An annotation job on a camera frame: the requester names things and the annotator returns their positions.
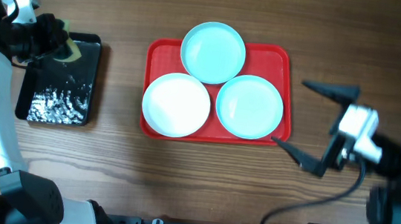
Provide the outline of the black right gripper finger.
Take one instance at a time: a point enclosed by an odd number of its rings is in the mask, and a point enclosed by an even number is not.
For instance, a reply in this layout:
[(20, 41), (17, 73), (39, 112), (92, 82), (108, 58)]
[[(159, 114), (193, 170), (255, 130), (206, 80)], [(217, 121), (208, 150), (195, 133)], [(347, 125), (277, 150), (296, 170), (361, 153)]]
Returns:
[(357, 101), (360, 89), (357, 86), (334, 85), (313, 81), (303, 81), (302, 84), (318, 94), (325, 96), (340, 105), (349, 105)]
[(279, 145), (280, 148), (283, 148), (303, 171), (307, 171), (317, 177), (323, 177), (324, 170), (321, 167), (321, 161), (319, 159), (274, 136), (272, 136), (272, 140)]

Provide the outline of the green yellow sponge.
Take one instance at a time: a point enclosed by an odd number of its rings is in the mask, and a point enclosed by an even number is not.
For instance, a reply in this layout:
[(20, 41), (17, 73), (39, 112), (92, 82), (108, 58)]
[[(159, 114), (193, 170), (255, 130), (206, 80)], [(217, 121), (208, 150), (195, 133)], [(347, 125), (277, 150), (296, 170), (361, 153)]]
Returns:
[(77, 44), (70, 37), (70, 21), (67, 19), (58, 19), (58, 24), (62, 29), (64, 42), (53, 52), (53, 59), (57, 62), (75, 62), (81, 58), (81, 51)]

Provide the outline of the light blue plate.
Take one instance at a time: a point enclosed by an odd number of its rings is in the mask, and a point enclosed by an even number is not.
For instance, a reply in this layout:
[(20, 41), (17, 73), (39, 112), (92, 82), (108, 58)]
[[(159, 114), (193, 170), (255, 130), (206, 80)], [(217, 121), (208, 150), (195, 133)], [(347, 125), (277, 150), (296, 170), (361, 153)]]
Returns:
[(180, 60), (202, 83), (217, 85), (236, 77), (246, 61), (246, 45), (238, 32), (222, 22), (205, 22), (183, 37)]
[(237, 76), (218, 91), (215, 111), (228, 132), (241, 139), (261, 139), (283, 119), (281, 94), (259, 76)]

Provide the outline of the white plate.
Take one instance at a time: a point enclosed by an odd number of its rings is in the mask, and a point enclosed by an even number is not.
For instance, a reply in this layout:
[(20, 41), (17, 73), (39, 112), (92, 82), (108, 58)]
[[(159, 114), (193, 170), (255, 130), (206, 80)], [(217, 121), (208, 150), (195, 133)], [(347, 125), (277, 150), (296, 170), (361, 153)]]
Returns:
[(155, 79), (144, 91), (143, 117), (160, 135), (189, 136), (207, 121), (210, 102), (208, 91), (195, 77), (168, 73)]

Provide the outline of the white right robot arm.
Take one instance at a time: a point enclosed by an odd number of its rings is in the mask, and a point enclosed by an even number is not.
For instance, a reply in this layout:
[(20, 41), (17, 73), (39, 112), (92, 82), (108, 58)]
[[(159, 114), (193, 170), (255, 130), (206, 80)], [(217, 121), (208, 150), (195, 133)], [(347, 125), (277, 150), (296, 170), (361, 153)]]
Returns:
[(366, 202), (369, 224), (401, 224), (401, 144), (377, 133), (379, 115), (373, 109), (356, 103), (360, 89), (347, 85), (327, 85), (306, 81), (304, 86), (339, 103), (341, 112), (330, 129), (332, 139), (321, 158), (316, 159), (280, 139), (283, 148), (300, 169), (323, 177), (328, 168), (337, 171), (348, 162), (359, 165), (359, 179), (344, 193), (313, 202), (324, 205), (344, 198), (354, 192), (364, 181), (369, 170), (386, 178), (385, 186), (374, 187)]

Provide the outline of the black water tray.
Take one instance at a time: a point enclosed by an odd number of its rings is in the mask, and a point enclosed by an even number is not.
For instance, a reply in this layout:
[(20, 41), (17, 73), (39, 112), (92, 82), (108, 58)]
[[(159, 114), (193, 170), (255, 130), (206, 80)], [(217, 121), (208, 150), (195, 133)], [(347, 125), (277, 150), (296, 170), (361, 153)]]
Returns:
[(70, 33), (80, 50), (72, 62), (54, 56), (27, 65), (15, 108), (18, 119), (55, 125), (88, 123), (102, 53), (94, 33)]

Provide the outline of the red plastic tray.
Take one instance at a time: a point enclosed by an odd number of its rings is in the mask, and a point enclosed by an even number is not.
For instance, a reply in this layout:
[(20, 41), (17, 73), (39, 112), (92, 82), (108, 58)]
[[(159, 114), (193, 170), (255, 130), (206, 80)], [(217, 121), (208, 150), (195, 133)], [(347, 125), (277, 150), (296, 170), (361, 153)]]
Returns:
[[(167, 73), (185, 73), (180, 60), (181, 39), (162, 38), (152, 42), (146, 56), (146, 69), (143, 88), (146, 89), (155, 79)], [(211, 112), (200, 130), (192, 135), (178, 137), (178, 141), (231, 143), (245, 145), (275, 145), (273, 137), (287, 141), (292, 134), (291, 122), (291, 81), (290, 59), (285, 49), (272, 44), (246, 44), (246, 61), (240, 74), (263, 77), (273, 84), (283, 101), (283, 117), (278, 127), (268, 136), (259, 139), (242, 139), (232, 135), (218, 120), (215, 112), (215, 100), (218, 85), (205, 85), (211, 99)]]

